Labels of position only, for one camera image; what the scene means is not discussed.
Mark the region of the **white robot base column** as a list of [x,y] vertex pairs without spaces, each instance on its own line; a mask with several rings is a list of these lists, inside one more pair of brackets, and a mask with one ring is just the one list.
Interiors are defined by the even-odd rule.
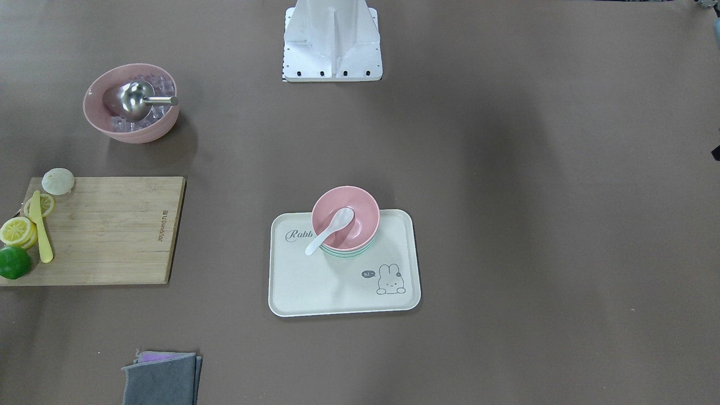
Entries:
[[283,39],[285,82],[383,77],[378,13],[365,1],[298,1],[285,11]]

